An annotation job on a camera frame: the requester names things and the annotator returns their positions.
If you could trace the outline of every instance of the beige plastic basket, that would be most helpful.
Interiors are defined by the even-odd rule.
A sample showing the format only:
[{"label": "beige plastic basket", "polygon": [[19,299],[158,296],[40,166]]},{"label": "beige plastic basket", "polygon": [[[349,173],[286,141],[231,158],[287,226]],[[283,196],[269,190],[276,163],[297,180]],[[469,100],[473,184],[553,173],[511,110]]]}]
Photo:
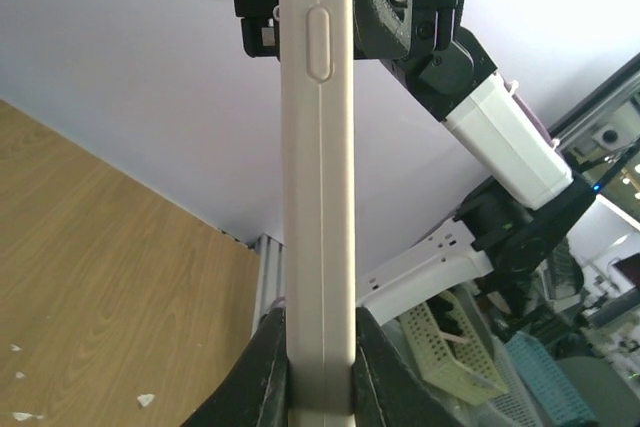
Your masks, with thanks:
[{"label": "beige plastic basket", "polygon": [[458,299],[450,292],[442,292],[440,297],[453,304],[449,315],[458,322],[469,343],[455,344],[454,355],[426,302],[402,314],[400,324],[422,378],[471,405],[508,393],[507,385]]}]

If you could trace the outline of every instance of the wood grain surface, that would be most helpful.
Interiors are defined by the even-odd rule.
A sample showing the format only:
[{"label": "wood grain surface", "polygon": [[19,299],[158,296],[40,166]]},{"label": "wood grain surface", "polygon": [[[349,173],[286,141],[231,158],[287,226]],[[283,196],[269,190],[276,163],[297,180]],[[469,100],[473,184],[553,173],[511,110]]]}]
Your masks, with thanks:
[{"label": "wood grain surface", "polygon": [[0,102],[0,425],[179,425],[248,342],[257,271],[246,246]]}]

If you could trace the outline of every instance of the paper scrap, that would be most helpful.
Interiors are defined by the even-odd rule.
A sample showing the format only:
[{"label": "paper scrap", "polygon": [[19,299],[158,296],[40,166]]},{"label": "paper scrap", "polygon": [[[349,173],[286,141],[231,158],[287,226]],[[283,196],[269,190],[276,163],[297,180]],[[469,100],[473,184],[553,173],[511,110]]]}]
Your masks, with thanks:
[{"label": "paper scrap", "polygon": [[14,412],[13,418],[16,419],[18,422],[22,422],[23,420],[29,420],[29,419],[42,420],[44,419],[44,415],[33,415],[27,412]]},{"label": "paper scrap", "polygon": [[140,407],[144,408],[153,402],[153,399],[155,398],[156,396],[153,394],[142,394],[138,396],[138,403],[140,404]]}]

